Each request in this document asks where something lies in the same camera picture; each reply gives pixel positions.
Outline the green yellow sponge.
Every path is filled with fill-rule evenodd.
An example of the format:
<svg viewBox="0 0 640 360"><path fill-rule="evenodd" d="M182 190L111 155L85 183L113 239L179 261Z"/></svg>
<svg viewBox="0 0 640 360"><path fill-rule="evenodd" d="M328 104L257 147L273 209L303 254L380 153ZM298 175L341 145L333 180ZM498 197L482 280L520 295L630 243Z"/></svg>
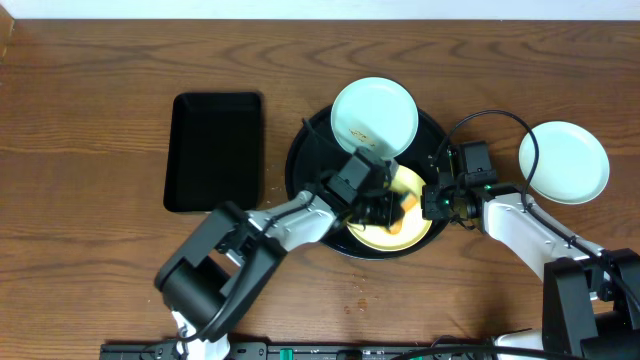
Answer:
<svg viewBox="0 0 640 360"><path fill-rule="evenodd" d="M399 198L397 205L392 210L391 222L387 228L390 234L398 234L401 231L404 217L417 203L416 196L411 192L407 192Z"/></svg>

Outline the yellow plate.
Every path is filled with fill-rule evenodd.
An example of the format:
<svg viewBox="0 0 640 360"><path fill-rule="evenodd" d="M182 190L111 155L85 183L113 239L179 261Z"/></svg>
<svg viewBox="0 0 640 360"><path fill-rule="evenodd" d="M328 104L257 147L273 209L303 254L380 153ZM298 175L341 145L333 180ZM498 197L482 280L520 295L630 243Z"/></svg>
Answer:
<svg viewBox="0 0 640 360"><path fill-rule="evenodd" d="M432 224L431 220L422 217L420 196L424 185L425 181L417 173L405 166L399 166L390 190L402 194L411 192L418 200L417 205L404 217L401 231L398 234L390 234L383 226L349 223L349 232L365 246L382 252L406 250L417 244Z"/></svg>

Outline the light blue plate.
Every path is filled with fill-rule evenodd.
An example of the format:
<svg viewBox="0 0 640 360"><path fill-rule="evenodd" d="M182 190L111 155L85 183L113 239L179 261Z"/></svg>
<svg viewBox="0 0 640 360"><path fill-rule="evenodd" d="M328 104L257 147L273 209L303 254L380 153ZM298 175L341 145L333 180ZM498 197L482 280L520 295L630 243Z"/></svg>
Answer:
<svg viewBox="0 0 640 360"><path fill-rule="evenodd" d="M530 187L560 204L578 205L598 197L610 175L608 155L586 129L565 121L533 128L521 141L518 160Z"/></svg>
<svg viewBox="0 0 640 360"><path fill-rule="evenodd" d="M418 126L413 97L387 78L367 77L350 83L331 107L332 133L349 153L365 147L385 160L395 158L411 145Z"/></svg>

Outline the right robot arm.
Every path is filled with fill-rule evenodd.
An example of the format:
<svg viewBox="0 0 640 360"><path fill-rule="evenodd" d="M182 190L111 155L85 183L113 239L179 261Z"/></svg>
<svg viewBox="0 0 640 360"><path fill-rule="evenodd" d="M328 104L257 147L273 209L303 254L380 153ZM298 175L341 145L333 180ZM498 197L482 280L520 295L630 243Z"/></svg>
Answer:
<svg viewBox="0 0 640 360"><path fill-rule="evenodd" d="M639 256L606 250L544 212L520 187L440 175L421 195L427 220L477 229L507 246L543 283L542 327L495 345L585 359L639 356Z"/></svg>

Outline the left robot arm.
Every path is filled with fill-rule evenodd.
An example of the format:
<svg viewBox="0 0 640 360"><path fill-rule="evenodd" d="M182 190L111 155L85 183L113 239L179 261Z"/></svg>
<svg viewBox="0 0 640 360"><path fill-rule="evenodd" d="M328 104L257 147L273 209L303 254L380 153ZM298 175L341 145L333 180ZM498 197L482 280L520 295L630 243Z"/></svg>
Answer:
<svg viewBox="0 0 640 360"><path fill-rule="evenodd" d="M390 191L397 169L395 160L359 147L339 170L320 173L286 203L244 211L225 202L213 210L154 279L178 326L171 358L225 358L228 333L292 250L355 219L399 219Z"/></svg>

